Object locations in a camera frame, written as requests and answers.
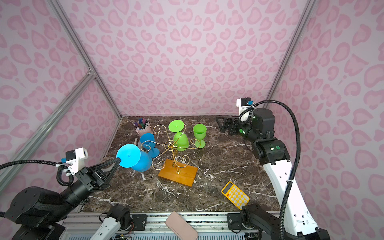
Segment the green glass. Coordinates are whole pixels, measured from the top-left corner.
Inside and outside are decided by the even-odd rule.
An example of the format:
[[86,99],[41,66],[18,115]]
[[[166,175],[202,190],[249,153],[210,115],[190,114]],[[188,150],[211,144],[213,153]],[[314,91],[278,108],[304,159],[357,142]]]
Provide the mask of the green glass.
[[203,124],[197,124],[193,127],[193,133],[195,137],[194,145],[198,149],[205,147],[206,143],[204,141],[207,134],[207,127]]
[[189,140],[184,133],[185,123],[181,120],[174,120],[169,124],[169,130],[174,133],[173,141],[177,151],[183,152],[189,147]]

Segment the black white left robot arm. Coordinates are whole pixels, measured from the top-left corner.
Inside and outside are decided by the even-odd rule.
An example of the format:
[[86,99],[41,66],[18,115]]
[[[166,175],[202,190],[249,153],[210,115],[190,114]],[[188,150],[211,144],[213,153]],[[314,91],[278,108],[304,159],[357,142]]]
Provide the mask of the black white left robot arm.
[[107,189],[120,162],[120,158],[115,158],[82,168],[75,174],[78,180],[61,193],[40,187],[28,187],[19,192],[10,208],[1,213],[1,217],[21,226],[13,239],[58,240],[65,230],[59,222],[94,192]]

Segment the blue glass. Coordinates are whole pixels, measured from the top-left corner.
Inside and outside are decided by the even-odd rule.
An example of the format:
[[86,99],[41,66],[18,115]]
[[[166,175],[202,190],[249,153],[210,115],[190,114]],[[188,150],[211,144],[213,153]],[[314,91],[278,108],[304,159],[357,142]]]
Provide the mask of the blue glass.
[[160,154],[160,150],[156,148],[155,136],[152,133],[146,133],[141,136],[139,148],[147,152],[152,159]]
[[122,146],[116,155],[121,160],[122,168],[131,168],[137,172],[147,171],[152,164],[152,159],[148,153],[141,151],[138,146],[127,144]]

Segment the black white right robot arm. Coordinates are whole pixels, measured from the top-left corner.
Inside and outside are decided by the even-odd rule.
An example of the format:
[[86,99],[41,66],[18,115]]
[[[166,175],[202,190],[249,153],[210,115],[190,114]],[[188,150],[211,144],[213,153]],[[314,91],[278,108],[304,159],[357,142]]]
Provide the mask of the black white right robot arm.
[[269,109],[254,109],[251,122],[240,123],[239,118],[217,117],[222,133],[242,136],[249,141],[252,152],[267,173],[280,204],[278,217],[257,204],[241,207],[241,220],[231,230],[256,229],[273,240],[328,240],[327,230],[321,229],[309,212],[299,190],[295,168],[286,145],[275,138],[275,116]]

